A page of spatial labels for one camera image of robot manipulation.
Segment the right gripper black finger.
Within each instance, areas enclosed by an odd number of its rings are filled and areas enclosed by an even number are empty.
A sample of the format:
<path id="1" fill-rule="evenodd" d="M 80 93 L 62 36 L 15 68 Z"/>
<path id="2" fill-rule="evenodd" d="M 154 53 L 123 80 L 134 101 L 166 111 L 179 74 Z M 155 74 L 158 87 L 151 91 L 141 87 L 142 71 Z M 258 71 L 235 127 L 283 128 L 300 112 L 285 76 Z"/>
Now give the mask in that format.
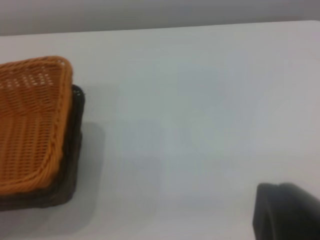
<path id="1" fill-rule="evenodd" d="M 260 183 L 252 227 L 256 240 L 318 240 L 320 200 L 292 183 Z"/>

